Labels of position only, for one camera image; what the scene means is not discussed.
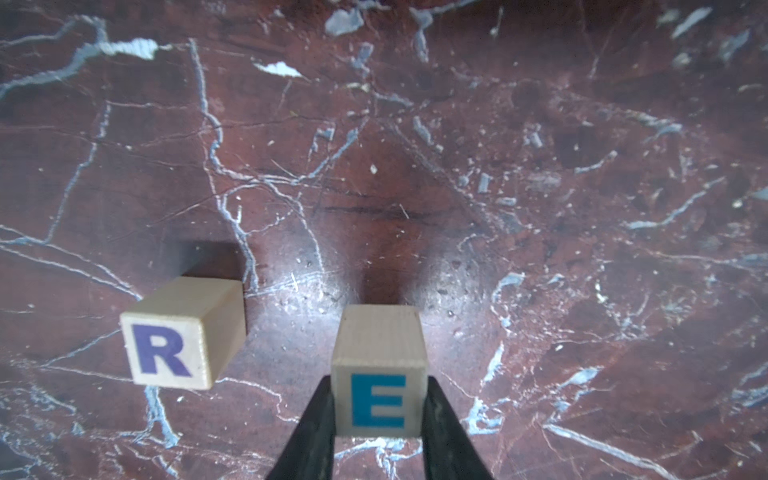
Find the wooden block letter E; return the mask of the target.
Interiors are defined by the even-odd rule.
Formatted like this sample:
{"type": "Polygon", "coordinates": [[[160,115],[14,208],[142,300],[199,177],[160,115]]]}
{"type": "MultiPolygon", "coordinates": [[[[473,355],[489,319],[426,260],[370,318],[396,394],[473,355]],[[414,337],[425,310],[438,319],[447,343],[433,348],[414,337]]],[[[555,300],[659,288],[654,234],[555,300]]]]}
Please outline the wooden block letter E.
{"type": "Polygon", "coordinates": [[[427,385],[428,356],[416,308],[345,307],[331,359],[338,436],[419,437],[427,385]]]}

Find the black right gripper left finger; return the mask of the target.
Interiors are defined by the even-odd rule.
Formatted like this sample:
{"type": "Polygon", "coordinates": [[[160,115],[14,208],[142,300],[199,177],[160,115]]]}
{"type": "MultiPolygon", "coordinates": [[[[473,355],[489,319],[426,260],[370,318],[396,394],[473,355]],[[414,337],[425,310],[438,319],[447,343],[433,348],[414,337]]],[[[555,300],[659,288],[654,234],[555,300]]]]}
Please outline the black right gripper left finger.
{"type": "Polygon", "coordinates": [[[324,376],[267,480],[326,480],[333,476],[335,407],[331,377],[324,376]]]}

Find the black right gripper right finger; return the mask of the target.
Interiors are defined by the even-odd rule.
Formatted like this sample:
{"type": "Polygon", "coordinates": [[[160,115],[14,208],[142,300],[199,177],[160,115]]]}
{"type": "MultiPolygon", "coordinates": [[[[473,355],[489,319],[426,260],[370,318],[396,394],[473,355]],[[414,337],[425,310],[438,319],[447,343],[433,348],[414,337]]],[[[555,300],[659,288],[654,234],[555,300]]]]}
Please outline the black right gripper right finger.
{"type": "Polygon", "coordinates": [[[434,376],[428,377],[421,439],[427,480],[493,480],[434,376]]]}

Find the wooden block letter R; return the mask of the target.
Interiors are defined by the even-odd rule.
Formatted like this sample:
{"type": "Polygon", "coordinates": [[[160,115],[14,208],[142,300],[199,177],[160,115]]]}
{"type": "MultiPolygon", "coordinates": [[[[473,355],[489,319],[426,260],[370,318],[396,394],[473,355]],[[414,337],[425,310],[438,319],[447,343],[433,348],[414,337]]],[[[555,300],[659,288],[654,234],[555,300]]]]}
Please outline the wooden block letter R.
{"type": "Polygon", "coordinates": [[[239,280],[181,276],[120,314],[133,382],[209,390],[246,340],[239,280]]]}

